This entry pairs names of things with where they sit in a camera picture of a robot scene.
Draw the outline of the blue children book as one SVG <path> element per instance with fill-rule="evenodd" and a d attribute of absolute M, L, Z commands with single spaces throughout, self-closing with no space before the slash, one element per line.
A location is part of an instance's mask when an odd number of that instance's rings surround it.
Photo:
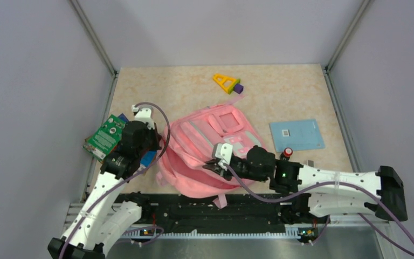
<path fill-rule="evenodd" d="M 140 169 L 147 168 L 156 158 L 157 152 L 156 151 L 148 151 L 140 161 Z"/>

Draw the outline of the green book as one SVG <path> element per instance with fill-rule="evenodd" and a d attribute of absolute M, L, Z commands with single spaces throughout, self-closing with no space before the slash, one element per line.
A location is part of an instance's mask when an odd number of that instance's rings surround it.
<path fill-rule="evenodd" d="M 99 129 L 86 139 L 82 146 L 83 149 L 98 161 L 103 161 L 108 154 L 116 149 L 125 124 L 126 121 L 122 118 L 110 115 Z"/>

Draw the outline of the pink student backpack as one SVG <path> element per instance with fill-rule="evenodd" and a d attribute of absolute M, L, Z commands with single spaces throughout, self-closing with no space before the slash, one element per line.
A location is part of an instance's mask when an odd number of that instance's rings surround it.
<path fill-rule="evenodd" d="M 233 154 L 240 158 L 245 158 L 255 145 L 265 147 L 246 116 L 234 106 L 242 98 L 238 95 L 226 103 L 201 108 L 164 129 L 163 137 L 168 134 L 171 137 L 167 150 L 157 162 L 156 180 L 161 186 L 170 184 L 191 198 L 214 197 L 218 208 L 226 207 L 225 194 L 240 188 L 240 184 L 203 168 L 213 158 L 214 146 L 229 144 Z"/>

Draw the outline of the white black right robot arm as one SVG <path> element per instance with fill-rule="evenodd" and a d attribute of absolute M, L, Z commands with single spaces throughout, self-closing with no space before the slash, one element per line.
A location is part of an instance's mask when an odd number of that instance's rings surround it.
<path fill-rule="evenodd" d="M 386 221 L 406 221 L 404 183 L 393 167 L 372 172 L 336 172 L 276 158 L 257 145 L 243 158 L 230 144 L 217 144 L 204 169 L 227 181 L 269 182 L 269 188 L 284 198 L 296 199 L 295 217 L 309 222 L 332 214 L 373 214 Z"/>

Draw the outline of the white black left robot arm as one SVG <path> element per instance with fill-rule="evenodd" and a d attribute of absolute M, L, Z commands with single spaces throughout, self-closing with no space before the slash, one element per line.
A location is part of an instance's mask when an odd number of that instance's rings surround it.
<path fill-rule="evenodd" d="M 152 119 L 125 124 L 117 148 L 104 158 L 79 214 L 60 238 L 49 242 L 52 258 L 105 258 L 128 227 L 149 220 L 151 208 L 142 202 L 124 202 L 113 216 L 107 215 L 125 184 L 145 172 L 141 160 L 149 151 L 160 149 L 160 140 Z"/>

